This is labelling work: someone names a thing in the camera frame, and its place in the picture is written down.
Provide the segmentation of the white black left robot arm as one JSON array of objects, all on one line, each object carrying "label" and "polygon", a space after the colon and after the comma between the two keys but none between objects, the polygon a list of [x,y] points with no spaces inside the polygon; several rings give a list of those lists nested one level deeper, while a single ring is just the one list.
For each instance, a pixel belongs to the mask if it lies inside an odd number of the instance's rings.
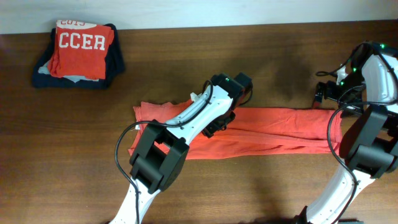
[{"label": "white black left robot arm", "polygon": [[118,170],[129,182],[127,194],[109,224],[141,223],[155,197],[169,188],[181,173],[190,143],[199,135],[211,138],[235,119],[234,110],[252,97],[252,79],[239,73],[234,78],[213,75],[198,95],[191,94],[191,105],[174,118],[159,122],[138,121],[122,133],[144,125],[130,156],[131,171]]}]

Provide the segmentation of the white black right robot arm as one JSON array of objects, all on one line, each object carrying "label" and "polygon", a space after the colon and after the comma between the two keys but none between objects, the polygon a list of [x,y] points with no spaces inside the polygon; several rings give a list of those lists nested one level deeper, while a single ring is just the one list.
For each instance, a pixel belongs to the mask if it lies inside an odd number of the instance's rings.
[{"label": "white black right robot arm", "polygon": [[[336,79],[316,85],[312,105],[323,100],[338,105],[329,119],[326,140],[339,166],[321,196],[304,207],[293,223],[341,223],[364,188],[397,169],[397,49],[367,40],[336,70],[317,75]],[[358,118],[335,147],[331,127],[343,113]]]}]

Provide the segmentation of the red McKinney Boyd t-shirt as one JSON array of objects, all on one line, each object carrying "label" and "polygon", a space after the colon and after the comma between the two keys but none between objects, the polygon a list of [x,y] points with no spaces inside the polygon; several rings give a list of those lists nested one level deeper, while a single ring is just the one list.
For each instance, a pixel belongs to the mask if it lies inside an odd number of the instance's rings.
[{"label": "red McKinney Boyd t-shirt", "polygon": [[[192,101],[173,105],[143,102],[134,109],[138,121],[166,122]],[[236,108],[235,119],[211,138],[199,134],[187,159],[226,159],[271,154],[328,154],[342,140],[341,118],[332,110]]]}]

